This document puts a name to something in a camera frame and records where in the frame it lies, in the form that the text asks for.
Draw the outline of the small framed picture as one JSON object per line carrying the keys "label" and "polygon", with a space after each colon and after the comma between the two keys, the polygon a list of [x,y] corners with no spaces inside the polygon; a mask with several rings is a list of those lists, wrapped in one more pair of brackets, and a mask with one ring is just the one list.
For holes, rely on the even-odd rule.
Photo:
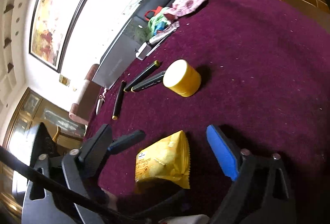
{"label": "small framed picture", "polygon": [[59,75],[59,82],[66,87],[69,87],[71,80],[61,74]]}

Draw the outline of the yellow wooden chair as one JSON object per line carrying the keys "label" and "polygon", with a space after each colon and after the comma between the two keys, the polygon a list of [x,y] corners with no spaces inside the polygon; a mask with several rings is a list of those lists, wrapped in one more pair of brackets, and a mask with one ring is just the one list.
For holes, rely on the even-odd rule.
{"label": "yellow wooden chair", "polygon": [[82,146],[83,138],[77,135],[64,132],[59,126],[52,140],[67,149],[78,149]]}

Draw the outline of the yellow round container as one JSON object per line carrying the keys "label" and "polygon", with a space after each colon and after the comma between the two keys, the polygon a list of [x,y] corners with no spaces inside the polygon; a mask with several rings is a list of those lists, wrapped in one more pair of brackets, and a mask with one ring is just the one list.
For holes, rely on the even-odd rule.
{"label": "yellow round container", "polygon": [[179,59],[166,69],[163,85],[182,97],[190,97],[198,91],[201,75],[186,60]]}

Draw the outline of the yellow capped black marker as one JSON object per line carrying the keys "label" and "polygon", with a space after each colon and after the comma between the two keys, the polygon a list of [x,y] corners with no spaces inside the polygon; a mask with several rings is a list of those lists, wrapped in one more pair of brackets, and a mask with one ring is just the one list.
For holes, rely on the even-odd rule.
{"label": "yellow capped black marker", "polygon": [[126,82],[122,81],[118,90],[118,94],[115,100],[114,109],[112,112],[112,120],[117,120],[120,116],[121,106],[124,98],[124,89],[126,87]]}

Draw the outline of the white key fob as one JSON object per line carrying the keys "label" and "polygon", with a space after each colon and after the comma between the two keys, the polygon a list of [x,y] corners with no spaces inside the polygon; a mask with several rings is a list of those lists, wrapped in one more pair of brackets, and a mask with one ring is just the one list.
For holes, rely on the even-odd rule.
{"label": "white key fob", "polygon": [[98,97],[98,101],[97,101],[97,105],[96,105],[96,115],[98,115],[100,113],[101,107],[104,104],[105,101],[105,96],[104,95],[100,95]]}

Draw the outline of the framed wall painting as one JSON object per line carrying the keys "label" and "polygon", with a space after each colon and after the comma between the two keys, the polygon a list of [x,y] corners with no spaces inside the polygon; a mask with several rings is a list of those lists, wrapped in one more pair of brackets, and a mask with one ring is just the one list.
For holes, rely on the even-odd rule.
{"label": "framed wall painting", "polygon": [[87,0],[36,0],[28,52],[60,73],[75,24]]}

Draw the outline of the maroon bed blanket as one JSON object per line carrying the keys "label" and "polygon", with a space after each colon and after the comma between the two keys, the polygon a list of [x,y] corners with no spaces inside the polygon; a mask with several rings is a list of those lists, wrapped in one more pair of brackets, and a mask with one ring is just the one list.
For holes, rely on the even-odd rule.
{"label": "maroon bed blanket", "polygon": [[143,147],[185,131],[191,149],[191,192],[206,205],[219,203],[225,177],[206,140],[210,124],[224,126],[240,144],[285,154],[293,179],[312,190],[329,163],[329,34],[292,6],[277,0],[208,0],[151,56],[166,68],[185,59],[202,77],[184,98],[158,84],[124,96],[111,119],[117,86],[108,91],[87,136],[104,123],[119,137],[144,130],[139,145],[110,157],[99,185],[120,198],[133,194],[135,156]]}

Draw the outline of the green cloth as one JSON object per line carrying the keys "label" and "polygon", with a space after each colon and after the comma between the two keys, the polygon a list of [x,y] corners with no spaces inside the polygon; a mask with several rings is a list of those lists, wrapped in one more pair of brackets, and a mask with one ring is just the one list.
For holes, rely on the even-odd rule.
{"label": "green cloth", "polygon": [[168,20],[162,13],[153,16],[148,22],[150,37],[155,36],[159,31],[163,31],[170,24],[170,20]]}

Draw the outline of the yellow snack packet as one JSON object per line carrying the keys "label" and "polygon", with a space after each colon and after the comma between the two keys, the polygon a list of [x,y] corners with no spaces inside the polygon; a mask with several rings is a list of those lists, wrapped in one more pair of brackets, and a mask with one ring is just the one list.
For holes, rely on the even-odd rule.
{"label": "yellow snack packet", "polygon": [[169,135],[136,156],[135,183],[168,180],[190,188],[190,146],[184,131]]}

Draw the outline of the white plastic bottle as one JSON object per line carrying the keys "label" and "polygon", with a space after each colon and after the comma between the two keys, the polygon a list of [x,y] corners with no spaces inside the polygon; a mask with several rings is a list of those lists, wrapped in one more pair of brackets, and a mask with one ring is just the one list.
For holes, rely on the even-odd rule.
{"label": "white plastic bottle", "polygon": [[207,224],[209,219],[207,215],[168,217],[160,220],[159,224]]}

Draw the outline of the clear plastic packet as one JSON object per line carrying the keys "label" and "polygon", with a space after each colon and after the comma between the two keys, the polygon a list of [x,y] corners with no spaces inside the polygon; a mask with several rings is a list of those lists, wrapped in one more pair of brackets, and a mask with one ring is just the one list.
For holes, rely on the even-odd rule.
{"label": "clear plastic packet", "polygon": [[159,42],[161,42],[163,39],[165,39],[167,36],[169,36],[171,33],[175,32],[176,29],[180,27],[180,23],[178,21],[174,22],[172,25],[161,31],[160,33],[156,34],[155,36],[151,37],[147,44],[153,46]]}

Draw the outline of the brown upholstered chair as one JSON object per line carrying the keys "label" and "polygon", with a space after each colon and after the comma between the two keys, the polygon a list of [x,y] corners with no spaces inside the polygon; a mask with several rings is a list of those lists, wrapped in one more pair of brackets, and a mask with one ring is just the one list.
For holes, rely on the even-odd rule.
{"label": "brown upholstered chair", "polygon": [[93,64],[84,80],[80,81],[75,91],[73,103],[69,111],[69,118],[79,124],[88,126],[90,115],[94,111],[101,86],[93,80],[99,64]]}

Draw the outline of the purple capped black marker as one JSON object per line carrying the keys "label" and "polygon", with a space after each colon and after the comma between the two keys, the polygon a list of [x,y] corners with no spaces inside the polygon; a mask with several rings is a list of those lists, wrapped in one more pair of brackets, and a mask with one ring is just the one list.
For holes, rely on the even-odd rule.
{"label": "purple capped black marker", "polygon": [[140,143],[146,137],[146,134],[142,130],[136,130],[128,135],[122,135],[118,139],[115,139],[110,143],[107,148],[107,152],[110,155],[117,155],[130,147]]}

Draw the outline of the white power adapter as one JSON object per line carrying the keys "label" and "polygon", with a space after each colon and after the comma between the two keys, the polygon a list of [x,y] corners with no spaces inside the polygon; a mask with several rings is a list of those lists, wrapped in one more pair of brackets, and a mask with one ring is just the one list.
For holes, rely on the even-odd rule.
{"label": "white power adapter", "polygon": [[143,61],[149,52],[154,48],[154,45],[149,42],[144,42],[141,47],[136,51],[135,57],[141,61]]}

